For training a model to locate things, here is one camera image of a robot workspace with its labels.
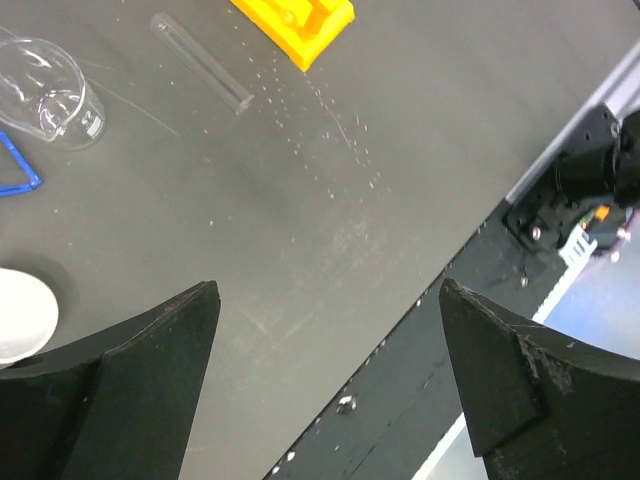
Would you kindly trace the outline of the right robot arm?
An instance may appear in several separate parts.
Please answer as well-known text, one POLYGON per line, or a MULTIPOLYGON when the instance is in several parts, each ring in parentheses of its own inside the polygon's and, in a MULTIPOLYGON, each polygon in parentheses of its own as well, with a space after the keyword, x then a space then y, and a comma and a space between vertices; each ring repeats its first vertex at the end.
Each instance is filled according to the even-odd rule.
POLYGON ((503 222, 533 253, 560 250, 573 228, 615 250, 639 212, 639 111, 617 120, 604 104, 591 108, 503 222))

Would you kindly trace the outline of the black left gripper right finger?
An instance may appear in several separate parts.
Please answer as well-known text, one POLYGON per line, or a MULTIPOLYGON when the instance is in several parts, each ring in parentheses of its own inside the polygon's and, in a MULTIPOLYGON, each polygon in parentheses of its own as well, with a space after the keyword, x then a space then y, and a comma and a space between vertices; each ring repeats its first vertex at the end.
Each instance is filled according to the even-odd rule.
POLYGON ((489 478, 638 478, 637 360, 450 278, 439 305, 472 450, 489 478))

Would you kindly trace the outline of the short clear test tube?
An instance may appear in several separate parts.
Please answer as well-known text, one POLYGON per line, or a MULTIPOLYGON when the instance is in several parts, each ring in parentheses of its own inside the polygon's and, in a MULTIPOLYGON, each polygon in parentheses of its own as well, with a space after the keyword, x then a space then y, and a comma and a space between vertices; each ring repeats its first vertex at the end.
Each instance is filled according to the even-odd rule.
POLYGON ((177 20, 159 12, 152 17, 150 28, 161 43, 236 115, 247 110, 254 95, 177 20))

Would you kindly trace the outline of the yellow test tube rack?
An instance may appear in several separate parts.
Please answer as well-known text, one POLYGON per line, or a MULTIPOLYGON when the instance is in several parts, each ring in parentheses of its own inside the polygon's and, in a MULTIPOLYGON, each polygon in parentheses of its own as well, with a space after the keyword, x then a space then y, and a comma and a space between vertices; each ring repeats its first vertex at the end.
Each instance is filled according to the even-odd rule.
POLYGON ((348 0, 232 0, 258 29, 301 71, 355 19, 348 0))

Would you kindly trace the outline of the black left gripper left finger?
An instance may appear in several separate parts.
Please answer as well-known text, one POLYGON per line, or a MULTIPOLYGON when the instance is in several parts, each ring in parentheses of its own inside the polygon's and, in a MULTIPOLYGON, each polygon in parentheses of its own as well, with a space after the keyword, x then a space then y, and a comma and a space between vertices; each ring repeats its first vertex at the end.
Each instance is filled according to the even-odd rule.
POLYGON ((178 478, 219 315, 203 281, 2 369, 2 478, 178 478))

